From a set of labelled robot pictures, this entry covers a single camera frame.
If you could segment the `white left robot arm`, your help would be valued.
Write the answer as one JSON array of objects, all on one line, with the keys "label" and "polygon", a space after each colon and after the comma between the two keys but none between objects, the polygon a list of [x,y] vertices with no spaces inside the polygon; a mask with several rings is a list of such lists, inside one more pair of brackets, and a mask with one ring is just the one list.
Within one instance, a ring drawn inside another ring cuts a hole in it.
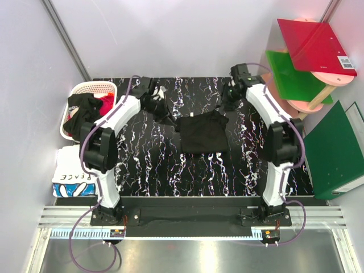
[{"label": "white left robot arm", "polygon": [[133,78],[139,79],[139,85],[132,88],[130,79],[125,95],[116,105],[95,122],[84,123],[80,130],[81,167],[96,177],[97,208],[103,211],[103,219],[110,225],[119,224],[123,217],[123,211],[117,208],[120,195],[114,180],[119,132],[140,111],[151,114],[156,123],[176,126],[164,95],[165,87],[154,78]]}]

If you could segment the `black printed t-shirt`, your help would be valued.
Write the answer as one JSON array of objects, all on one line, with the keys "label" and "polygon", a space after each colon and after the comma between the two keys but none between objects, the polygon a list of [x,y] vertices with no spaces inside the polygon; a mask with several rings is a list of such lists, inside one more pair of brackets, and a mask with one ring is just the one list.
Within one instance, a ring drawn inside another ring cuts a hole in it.
[{"label": "black printed t-shirt", "polygon": [[213,110],[193,117],[176,120],[181,151],[185,154],[209,154],[229,149],[226,126],[229,119]]}]

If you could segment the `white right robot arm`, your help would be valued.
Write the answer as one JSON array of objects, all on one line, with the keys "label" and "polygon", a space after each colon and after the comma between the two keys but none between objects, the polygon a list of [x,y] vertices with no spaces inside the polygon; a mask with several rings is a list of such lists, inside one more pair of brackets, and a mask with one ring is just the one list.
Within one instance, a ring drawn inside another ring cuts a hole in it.
[{"label": "white right robot arm", "polygon": [[225,111],[234,111],[243,99],[255,107],[267,127],[263,157],[268,162],[268,174],[258,218],[268,226],[284,213],[290,170],[304,163],[303,122],[279,105],[268,84],[261,76],[251,75],[246,63],[230,68],[230,80],[224,83],[221,105]]}]

